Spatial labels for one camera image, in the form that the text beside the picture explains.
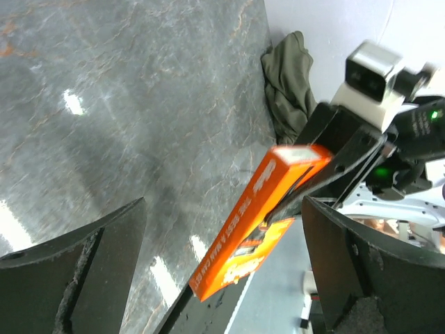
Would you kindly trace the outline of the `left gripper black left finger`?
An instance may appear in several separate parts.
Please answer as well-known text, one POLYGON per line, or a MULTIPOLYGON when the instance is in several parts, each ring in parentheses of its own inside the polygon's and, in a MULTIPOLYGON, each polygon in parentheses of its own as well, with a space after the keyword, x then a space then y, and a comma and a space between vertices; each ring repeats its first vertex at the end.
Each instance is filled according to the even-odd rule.
POLYGON ((139 198, 1 257, 1 332, 119 333, 146 223, 139 198))

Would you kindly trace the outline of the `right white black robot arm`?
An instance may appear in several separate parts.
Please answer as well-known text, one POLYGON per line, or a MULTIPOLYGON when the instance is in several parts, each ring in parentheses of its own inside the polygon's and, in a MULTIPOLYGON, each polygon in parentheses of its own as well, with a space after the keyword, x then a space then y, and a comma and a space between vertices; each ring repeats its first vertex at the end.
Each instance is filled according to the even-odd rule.
POLYGON ((379 132, 344 106, 317 105, 295 147, 332 154, 310 169, 266 215, 270 226, 301 211, 311 195, 358 221, 416 246, 444 250, 444 99, 416 98, 379 132))

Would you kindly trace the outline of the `orange black razor pack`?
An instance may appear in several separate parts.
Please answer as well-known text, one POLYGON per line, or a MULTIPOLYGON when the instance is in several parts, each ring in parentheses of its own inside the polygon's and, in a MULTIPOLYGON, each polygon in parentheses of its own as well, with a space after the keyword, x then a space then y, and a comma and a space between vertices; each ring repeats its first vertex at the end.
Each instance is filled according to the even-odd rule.
POLYGON ((261 266, 294 222, 293 218, 268 222, 267 215, 332 158, 320 145, 277 145, 267 151, 188 282, 200 301, 261 266))

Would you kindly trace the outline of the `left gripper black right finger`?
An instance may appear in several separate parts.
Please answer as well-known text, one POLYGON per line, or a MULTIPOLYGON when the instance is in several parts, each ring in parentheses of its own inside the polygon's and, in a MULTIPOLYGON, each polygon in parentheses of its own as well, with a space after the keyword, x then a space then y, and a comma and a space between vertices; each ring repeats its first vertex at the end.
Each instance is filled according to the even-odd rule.
POLYGON ((302 223, 328 333, 444 332, 444 255, 309 196, 302 223))

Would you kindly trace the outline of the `olive green cloth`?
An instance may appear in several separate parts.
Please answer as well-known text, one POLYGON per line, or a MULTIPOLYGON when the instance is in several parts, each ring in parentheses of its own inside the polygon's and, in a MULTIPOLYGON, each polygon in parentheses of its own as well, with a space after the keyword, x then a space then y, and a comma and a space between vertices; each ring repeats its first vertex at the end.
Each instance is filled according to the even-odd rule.
POLYGON ((309 82, 313 62, 300 31, 288 34, 261 57, 266 101, 279 145, 295 143, 316 108, 309 82))

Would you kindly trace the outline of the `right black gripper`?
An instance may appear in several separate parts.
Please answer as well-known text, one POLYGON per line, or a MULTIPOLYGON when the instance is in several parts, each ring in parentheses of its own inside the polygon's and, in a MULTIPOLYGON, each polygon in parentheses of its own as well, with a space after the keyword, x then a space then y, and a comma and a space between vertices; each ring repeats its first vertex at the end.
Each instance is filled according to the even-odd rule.
POLYGON ((353 112, 326 102, 317 104, 296 143, 320 145, 332 153, 332 160, 281 200, 266 215, 266 225, 299 215, 305 196, 341 207, 375 165, 386 142, 386 134, 353 112))

